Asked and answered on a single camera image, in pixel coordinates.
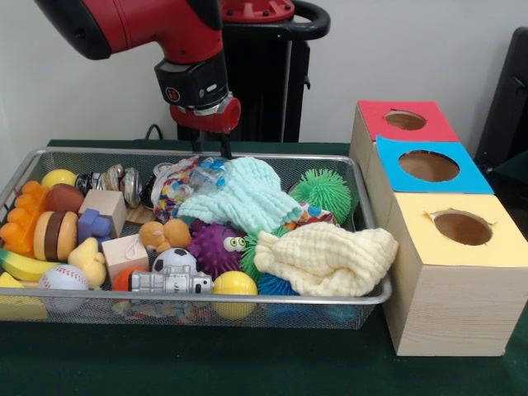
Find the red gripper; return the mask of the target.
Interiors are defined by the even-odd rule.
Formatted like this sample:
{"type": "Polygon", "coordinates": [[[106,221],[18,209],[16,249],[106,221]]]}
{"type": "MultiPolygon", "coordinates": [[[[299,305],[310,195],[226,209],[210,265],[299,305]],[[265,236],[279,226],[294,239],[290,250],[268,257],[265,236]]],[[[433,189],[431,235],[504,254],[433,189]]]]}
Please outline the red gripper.
{"type": "Polygon", "coordinates": [[[239,99],[227,96],[219,104],[203,110],[170,105],[170,115],[179,125],[192,128],[191,148],[194,153],[203,152],[204,130],[218,134],[221,157],[233,159],[229,134],[238,126],[240,120],[239,99]]]}

